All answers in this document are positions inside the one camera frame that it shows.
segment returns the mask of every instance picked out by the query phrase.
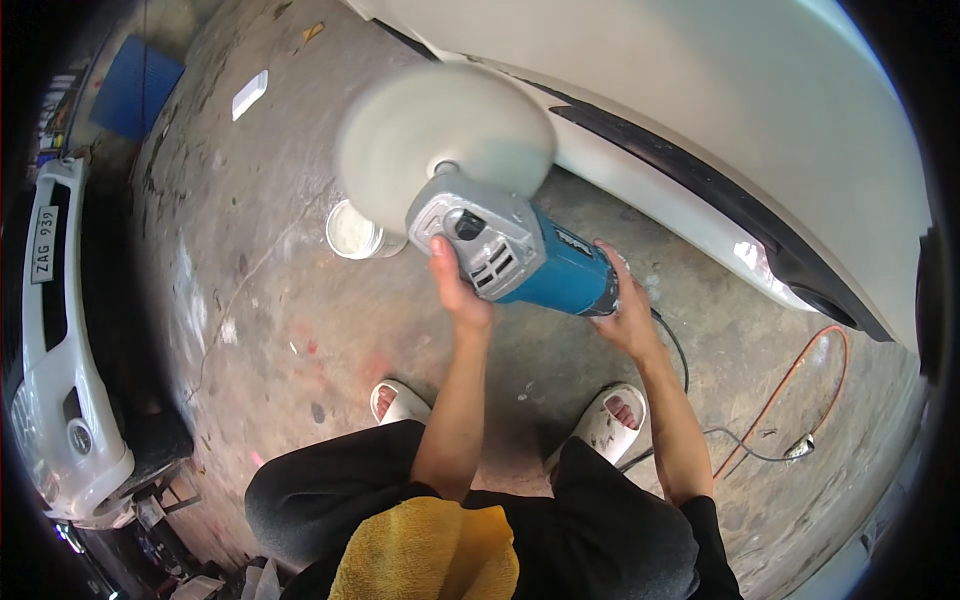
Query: concrete floor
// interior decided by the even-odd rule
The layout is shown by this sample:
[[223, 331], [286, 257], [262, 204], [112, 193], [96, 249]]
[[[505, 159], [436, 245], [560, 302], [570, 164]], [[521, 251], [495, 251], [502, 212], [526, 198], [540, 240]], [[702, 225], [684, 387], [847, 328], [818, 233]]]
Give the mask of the concrete floor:
[[[318, 21], [326, 28], [304, 44], [300, 31]], [[171, 386], [196, 440], [189, 478], [204, 499], [170, 520], [199, 558], [229, 566], [258, 554], [243, 517], [258, 465], [373, 426], [369, 393], [384, 376], [432, 402], [450, 325], [418, 251], [349, 261], [324, 241], [326, 214], [342, 199], [331, 160], [344, 110], [366, 84], [421, 57], [333, 0], [227, 0], [184, 60], [135, 166], [132, 228]], [[266, 94], [231, 122], [233, 95], [262, 69]], [[704, 427], [745, 431], [830, 323], [779, 307], [559, 168], [537, 203], [630, 260], [684, 345]], [[915, 434], [915, 357], [858, 332], [850, 339], [844, 392], [816, 452], [790, 466], [748, 459], [717, 485], [728, 556], [748, 598], [782, 597], [828, 559]], [[757, 451], [778, 456], [816, 423], [838, 381], [841, 342], [830, 334], [811, 353], [761, 424]], [[614, 380], [639, 385], [585, 320], [499, 308], [475, 487], [549, 494], [540, 457]], [[715, 467], [733, 448], [717, 435], [708, 444]], [[632, 454], [648, 445], [646, 423]], [[660, 491], [652, 461], [630, 477]]]

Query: car body panel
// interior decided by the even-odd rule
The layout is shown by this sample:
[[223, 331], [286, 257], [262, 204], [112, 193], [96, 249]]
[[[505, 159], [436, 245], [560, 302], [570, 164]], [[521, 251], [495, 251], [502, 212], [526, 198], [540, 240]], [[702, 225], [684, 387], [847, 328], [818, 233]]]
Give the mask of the car body panel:
[[[916, 350], [916, 272], [930, 224], [920, 152], [896, 91], [834, 2], [348, 4], [442, 60], [556, 89], [700, 158], [773, 211]], [[582, 161], [565, 166], [603, 179]]]
[[[86, 172], [83, 160], [67, 158], [47, 162], [37, 175], [23, 272], [24, 380], [12, 401], [11, 421], [35, 485], [42, 479], [40, 470], [56, 482], [56, 493], [47, 494], [50, 509], [46, 515], [81, 526], [122, 526], [131, 514], [129, 499], [105, 500], [132, 473], [133, 455], [120, 435], [107, 388], [94, 364], [84, 320], [80, 221]], [[42, 285], [46, 284], [31, 284], [30, 271], [37, 214], [51, 202], [55, 183], [70, 190], [69, 209], [58, 215], [58, 219], [66, 219], [63, 293], [67, 328], [63, 340], [48, 351], [42, 298]], [[70, 443], [64, 416], [64, 400], [74, 388], [81, 416], [70, 423], [79, 422], [89, 433], [90, 449], [85, 455]]]

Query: sandal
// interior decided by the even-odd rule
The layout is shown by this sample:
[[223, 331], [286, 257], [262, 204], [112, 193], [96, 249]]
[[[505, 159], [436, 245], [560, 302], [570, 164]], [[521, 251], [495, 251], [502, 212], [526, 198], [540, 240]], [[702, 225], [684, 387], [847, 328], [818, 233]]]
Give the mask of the sandal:
[[[607, 408], [607, 400], [614, 396], [619, 396], [623, 403], [633, 411], [636, 419], [636, 429], [631, 429], [621, 423]], [[643, 394], [640, 390], [629, 383], [616, 383], [604, 388], [593, 399], [584, 415], [580, 417], [580, 422], [573, 429], [570, 438], [580, 438], [596, 450], [597, 454], [607, 459], [611, 465], [615, 465], [636, 440], [636, 436], [640, 435], [640, 427], [643, 426], [646, 417], [647, 404], [643, 400]], [[561, 444], [550, 455], [550, 458], [543, 464], [544, 472], [549, 474], [553, 470], [560, 461], [560, 451], [563, 449], [564, 445]]]
[[406, 419], [416, 420], [426, 425], [427, 420], [430, 419], [430, 413], [433, 411], [413, 390], [394, 379], [384, 379], [373, 386], [373, 391], [370, 392], [370, 410], [374, 419], [376, 419], [376, 401], [380, 395], [380, 388], [384, 387], [396, 392], [396, 397], [390, 403], [390, 408], [384, 413], [383, 420], [377, 422], [378, 425], [386, 425]]

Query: blue mat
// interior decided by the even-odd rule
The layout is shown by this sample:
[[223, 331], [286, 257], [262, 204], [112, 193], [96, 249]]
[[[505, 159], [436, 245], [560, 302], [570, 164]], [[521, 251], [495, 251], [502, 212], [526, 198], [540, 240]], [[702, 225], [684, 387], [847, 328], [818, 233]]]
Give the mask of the blue mat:
[[153, 128], [183, 73], [175, 60], [149, 46], [144, 69], [143, 50], [139, 37], [124, 40], [90, 112], [90, 121], [135, 140], [143, 139]]

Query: yellow microfiber towel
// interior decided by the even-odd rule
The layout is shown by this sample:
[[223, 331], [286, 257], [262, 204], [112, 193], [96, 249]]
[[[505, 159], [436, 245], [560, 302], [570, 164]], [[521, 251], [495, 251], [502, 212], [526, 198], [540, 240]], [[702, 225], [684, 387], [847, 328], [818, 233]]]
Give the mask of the yellow microfiber towel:
[[360, 523], [330, 588], [331, 600], [497, 600], [516, 588], [514, 531], [503, 508], [467, 510], [410, 498]]

